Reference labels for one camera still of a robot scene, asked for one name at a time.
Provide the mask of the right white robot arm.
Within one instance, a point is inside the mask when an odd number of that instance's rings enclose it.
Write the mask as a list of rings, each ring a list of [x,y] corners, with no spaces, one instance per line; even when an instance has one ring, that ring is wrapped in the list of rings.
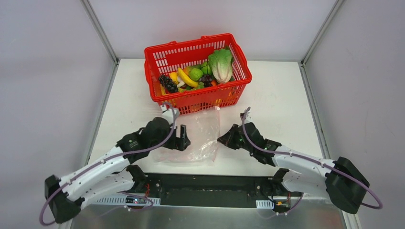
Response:
[[[264,138],[253,123],[234,124],[217,141],[230,149],[244,149],[258,162],[278,167],[271,182],[276,195],[303,192],[330,200],[337,208],[356,214],[370,183],[347,158],[338,160],[301,154]]]

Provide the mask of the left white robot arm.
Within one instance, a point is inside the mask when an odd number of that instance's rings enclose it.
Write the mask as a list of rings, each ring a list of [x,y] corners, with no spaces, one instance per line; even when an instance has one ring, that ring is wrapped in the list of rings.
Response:
[[[44,182],[45,199],[55,223],[70,221],[103,196],[128,190],[142,192],[146,175],[135,162],[159,147],[184,151],[191,142],[187,126],[179,128],[180,136],[176,136],[173,123],[155,117],[145,127],[123,136],[93,163],[61,178],[49,176]]]

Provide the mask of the green napa cabbage toy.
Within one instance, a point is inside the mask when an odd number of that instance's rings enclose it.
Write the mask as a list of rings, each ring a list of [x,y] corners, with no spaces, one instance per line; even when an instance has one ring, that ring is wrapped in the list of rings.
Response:
[[[215,50],[208,56],[208,64],[218,83],[227,83],[233,75],[233,57],[229,49]]]

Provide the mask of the clear zip top bag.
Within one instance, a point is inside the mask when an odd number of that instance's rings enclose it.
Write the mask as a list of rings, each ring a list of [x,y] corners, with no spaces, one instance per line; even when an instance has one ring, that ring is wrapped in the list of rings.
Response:
[[[211,164],[216,158],[220,135],[220,107],[214,106],[192,114],[181,115],[177,125],[186,125],[191,144],[184,151],[159,148],[151,155],[155,162],[170,166]]]

